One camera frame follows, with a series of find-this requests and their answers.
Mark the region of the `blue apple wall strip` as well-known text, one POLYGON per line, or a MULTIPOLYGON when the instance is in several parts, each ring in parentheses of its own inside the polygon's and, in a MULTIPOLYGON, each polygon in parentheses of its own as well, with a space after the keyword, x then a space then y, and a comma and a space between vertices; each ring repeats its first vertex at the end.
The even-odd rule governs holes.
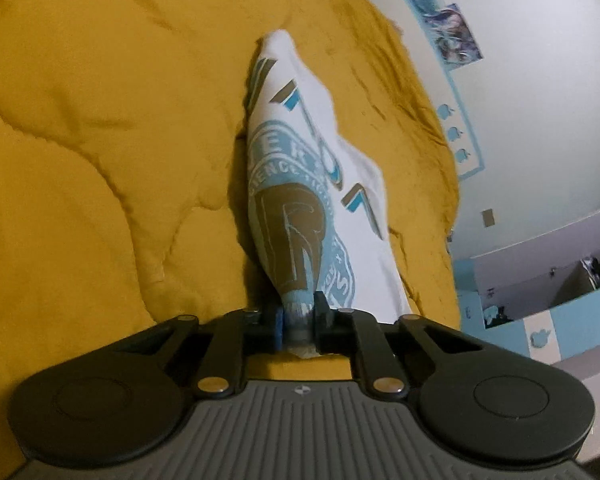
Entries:
POLYGON ((483 157, 460 90, 452 77, 453 70, 444 65, 414 6, 408 0, 370 1, 396 26, 442 125, 446 142, 455 158, 457 175, 466 179, 483 170, 483 157))

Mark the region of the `mustard yellow bed quilt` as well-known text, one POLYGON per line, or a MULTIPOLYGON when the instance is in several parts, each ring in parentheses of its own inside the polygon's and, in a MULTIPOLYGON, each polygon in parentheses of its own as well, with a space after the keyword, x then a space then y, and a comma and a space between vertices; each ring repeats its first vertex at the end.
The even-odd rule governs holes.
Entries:
POLYGON ((414 310, 460 324, 454 160, 399 29, 368 0, 0 0, 0 479, 23 463, 6 408, 24 378, 268 296, 245 102, 276 29, 384 174, 414 310))

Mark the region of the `white printed t-shirt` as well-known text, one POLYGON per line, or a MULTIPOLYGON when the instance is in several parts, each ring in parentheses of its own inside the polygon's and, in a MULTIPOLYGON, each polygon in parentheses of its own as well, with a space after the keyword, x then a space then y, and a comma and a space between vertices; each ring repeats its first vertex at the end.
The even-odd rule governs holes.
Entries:
POLYGON ((283 29, 263 39, 252 69, 246 156, 249 225, 282 300, 276 330, 285 350, 317 356, 315 294, 383 323, 411 312, 384 176, 340 136, 332 96, 283 29))

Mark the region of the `blue lilac toy cabinet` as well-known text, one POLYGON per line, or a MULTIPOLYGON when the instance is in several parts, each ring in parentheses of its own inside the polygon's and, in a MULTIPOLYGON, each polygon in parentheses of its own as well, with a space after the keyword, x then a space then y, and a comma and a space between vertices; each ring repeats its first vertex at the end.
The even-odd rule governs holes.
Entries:
POLYGON ((463 332, 580 379, 600 374, 600 209, 453 273, 463 332))

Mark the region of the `anime wall posters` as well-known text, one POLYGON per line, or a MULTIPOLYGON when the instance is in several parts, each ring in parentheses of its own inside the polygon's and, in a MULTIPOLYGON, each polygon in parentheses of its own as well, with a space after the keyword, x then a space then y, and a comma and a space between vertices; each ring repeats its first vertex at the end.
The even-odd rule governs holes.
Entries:
POLYGON ((422 19, 426 34, 449 70, 482 59, 482 53, 456 3, 445 0, 408 0, 422 19))

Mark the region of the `beige wall switch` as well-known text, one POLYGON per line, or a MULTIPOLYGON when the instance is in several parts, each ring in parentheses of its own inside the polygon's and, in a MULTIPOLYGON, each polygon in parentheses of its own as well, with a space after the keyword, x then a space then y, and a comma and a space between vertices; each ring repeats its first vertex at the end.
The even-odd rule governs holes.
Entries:
POLYGON ((482 222, 485 228, 490 228, 495 224, 495 216, 492 208, 481 211, 482 222))

